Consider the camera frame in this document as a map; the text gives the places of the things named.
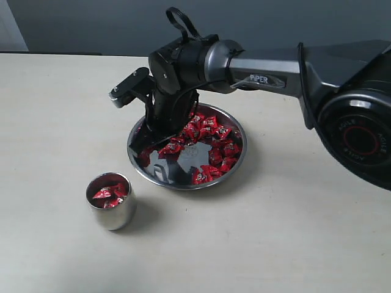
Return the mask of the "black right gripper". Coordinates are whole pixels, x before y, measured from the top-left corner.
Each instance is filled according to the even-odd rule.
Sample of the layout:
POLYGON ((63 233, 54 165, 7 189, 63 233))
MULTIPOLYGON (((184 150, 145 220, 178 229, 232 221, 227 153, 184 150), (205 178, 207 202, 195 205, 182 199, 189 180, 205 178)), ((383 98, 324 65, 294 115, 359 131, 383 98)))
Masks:
POLYGON ((162 148, 190 121, 198 100, 199 94, 195 89, 173 95, 156 89, 146 105, 145 118, 128 145, 130 152, 141 153, 148 148, 162 148))

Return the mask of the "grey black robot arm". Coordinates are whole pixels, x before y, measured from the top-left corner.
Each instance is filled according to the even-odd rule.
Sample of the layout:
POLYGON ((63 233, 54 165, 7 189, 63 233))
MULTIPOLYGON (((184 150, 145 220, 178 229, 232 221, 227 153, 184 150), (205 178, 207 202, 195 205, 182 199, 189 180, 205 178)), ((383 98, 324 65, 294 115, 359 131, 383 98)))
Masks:
POLYGON ((262 90, 297 98, 305 126, 342 166, 390 189, 390 42, 246 51, 211 35, 176 40, 148 63, 133 90, 145 120, 130 137, 130 158, 178 134, 199 90, 262 90))

